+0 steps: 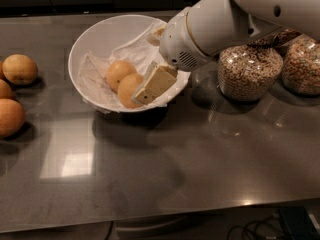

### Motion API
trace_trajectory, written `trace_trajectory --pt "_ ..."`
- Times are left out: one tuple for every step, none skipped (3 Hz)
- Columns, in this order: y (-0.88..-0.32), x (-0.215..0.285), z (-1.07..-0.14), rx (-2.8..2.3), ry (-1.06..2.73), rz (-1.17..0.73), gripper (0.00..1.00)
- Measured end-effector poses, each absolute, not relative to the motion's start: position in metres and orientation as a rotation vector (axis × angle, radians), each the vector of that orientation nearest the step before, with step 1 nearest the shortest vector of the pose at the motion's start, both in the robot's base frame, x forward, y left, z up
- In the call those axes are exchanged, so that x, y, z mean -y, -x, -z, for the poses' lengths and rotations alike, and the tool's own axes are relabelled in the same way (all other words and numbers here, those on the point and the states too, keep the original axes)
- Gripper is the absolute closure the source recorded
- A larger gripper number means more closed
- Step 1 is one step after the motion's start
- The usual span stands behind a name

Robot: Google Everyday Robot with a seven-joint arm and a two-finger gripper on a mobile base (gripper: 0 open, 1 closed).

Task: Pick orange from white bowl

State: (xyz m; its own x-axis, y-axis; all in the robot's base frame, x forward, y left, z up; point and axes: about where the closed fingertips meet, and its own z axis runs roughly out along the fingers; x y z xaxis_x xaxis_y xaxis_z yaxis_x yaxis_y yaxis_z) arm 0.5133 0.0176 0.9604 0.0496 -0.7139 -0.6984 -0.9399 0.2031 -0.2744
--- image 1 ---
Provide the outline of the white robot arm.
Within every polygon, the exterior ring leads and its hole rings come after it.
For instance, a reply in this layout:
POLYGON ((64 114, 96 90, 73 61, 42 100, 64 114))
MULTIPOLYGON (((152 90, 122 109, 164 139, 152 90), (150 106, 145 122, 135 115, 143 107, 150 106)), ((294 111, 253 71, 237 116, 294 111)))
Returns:
POLYGON ((168 22, 159 53, 173 72, 191 72, 229 47, 287 28, 320 40, 320 0, 201 0, 168 22))

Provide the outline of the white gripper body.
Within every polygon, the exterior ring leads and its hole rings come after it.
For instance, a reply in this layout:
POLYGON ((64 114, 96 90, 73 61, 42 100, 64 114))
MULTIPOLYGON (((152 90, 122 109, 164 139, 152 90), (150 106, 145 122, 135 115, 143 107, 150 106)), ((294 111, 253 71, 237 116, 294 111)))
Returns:
POLYGON ((196 45, 188 28, 189 7, 184 8, 166 25, 160 37, 159 52, 178 70, 192 72, 212 61, 196 45))

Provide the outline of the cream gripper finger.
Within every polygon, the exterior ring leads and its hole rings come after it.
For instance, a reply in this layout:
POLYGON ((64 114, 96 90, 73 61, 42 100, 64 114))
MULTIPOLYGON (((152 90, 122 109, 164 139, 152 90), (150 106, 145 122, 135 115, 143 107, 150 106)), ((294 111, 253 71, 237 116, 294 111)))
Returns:
POLYGON ((166 25, 152 25, 150 30, 148 31, 146 40, 153 46, 159 46, 160 45, 160 39, 161 36, 166 28, 166 25))
POLYGON ((175 67, 152 61, 131 100, 142 105, 152 103, 176 83, 177 75, 175 67))

